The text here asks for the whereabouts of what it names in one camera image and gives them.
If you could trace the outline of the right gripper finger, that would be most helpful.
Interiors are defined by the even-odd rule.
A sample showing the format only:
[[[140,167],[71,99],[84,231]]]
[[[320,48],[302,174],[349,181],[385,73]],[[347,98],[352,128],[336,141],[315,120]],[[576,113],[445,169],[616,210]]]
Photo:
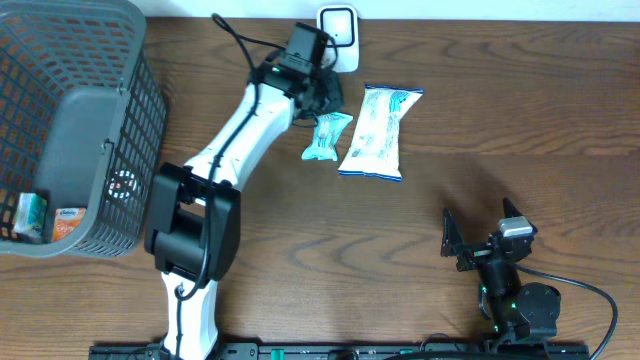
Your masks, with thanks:
[[[458,256],[463,249],[463,236],[454,216],[448,208],[443,209],[443,237],[440,254],[442,257]]]
[[[515,205],[511,202],[511,200],[507,197],[505,197],[502,200],[502,204],[503,204],[503,211],[504,211],[504,218],[510,218],[510,217],[518,217],[518,216],[524,216],[521,214],[521,212],[515,207]],[[533,233],[530,235],[535,235],[538,232],[537,228],[533,225]]]

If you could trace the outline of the teal small snack packet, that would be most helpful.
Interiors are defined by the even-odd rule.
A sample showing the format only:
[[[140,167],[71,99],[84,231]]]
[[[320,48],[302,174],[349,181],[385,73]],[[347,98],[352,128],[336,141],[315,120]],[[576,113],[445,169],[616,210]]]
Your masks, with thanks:
[[[337,142],[353,116],[333,112],[318,117],[310,145],[302,152],[302,160],[338,161]]]

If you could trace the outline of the large white snack bag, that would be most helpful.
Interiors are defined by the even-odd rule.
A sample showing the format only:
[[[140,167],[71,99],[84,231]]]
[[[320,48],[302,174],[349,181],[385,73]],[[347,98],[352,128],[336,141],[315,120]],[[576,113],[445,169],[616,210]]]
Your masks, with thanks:
[[[353,138],[338,168],[339,174],[401,182],[401,120],[423,94],[422,88],[366,84]]]

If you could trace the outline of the orange tissue pack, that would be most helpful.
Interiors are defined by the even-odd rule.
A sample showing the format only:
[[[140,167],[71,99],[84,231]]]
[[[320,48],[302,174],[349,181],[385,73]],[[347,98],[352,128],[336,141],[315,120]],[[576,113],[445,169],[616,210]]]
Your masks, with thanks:
[[[60,208],[55,212],[52,241],[57,242],[70,235],[82,222],[85,208]]]

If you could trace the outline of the green tissue pack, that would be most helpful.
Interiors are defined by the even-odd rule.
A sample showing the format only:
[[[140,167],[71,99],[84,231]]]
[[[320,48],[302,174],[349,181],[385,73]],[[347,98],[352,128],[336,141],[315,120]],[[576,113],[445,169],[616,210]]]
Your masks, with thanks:
[[[13,231],[34,243],[43,241],[47,200],[36,193],[21,193],[14,217]]]

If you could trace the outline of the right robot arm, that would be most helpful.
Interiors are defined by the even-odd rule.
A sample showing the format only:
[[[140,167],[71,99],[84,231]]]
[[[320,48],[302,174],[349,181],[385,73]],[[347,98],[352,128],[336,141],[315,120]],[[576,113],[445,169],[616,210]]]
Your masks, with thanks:
[[[508,199],[502,200],[504,217],[483,243],[467,243],[449,209],[443,210],[440,254],[457,259],[459,272],[479,274],[479,308],[494,322],[496,335],[484,341],[496,353],[512,345],[545,345],[557,334],[561,295],[539,282],[524,284],[517,263],[531,253],[537,228]]]

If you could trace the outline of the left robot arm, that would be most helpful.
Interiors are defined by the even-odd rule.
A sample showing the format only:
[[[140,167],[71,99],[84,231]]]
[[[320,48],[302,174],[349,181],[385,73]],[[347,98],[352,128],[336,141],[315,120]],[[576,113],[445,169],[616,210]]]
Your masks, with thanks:
[[[241,192],[270,145],[298,118],[339,110],[344,95],[329,68],[299,72],[265,63],[253,70],[238,108],[184,165],[164,163],[153,178],[144,248],[168,296],[166,359],[206,359],[215,350],[218,282],[235,259]]]

